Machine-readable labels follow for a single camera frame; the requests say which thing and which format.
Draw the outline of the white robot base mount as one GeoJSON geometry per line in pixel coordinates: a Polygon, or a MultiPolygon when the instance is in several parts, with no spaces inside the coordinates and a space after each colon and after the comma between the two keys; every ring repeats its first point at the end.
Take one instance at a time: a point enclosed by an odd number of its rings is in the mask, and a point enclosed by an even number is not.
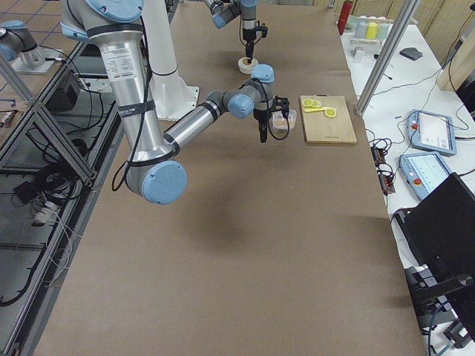
{"type": "Polygon", "coordinates": [[[197,106],[200,89],[181,78],[166,11],[166,3],[145,0],[142,19],[152,71],[149,84],[159,119],[177,121],[197,106]]]}

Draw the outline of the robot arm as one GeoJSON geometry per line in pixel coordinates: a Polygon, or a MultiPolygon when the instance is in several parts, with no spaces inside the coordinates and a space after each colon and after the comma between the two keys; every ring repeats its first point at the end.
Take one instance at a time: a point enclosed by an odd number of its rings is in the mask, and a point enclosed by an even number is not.
{"type": "Polygon", "coordinates": [[[261,27],[257,20],[257,2],[241,0],[229,1],[225,4],[223,1],[205,0],[203,3],[210,10],[212,21],[218,29],[225,27],[237,17],[240,18],[242,39],[245,41],[243,44],[245,45],[246,62],[250,64],[253,60],[257,33],[263,32],[263,36],[266,36],[266,27],[261,27]]]}
{"type": "Polygon", "coordinates": [[[177,70],[164,1],[63,1],[62,32],[96,45],[131,152],[122,183],[145,200],[174,202],[187,175],[180,150],[220,116],[254,116],[261,136],[275,106],[272,67],[250,62],[250,77],[236,90],[213,91],[198,102],[177,70]]]}

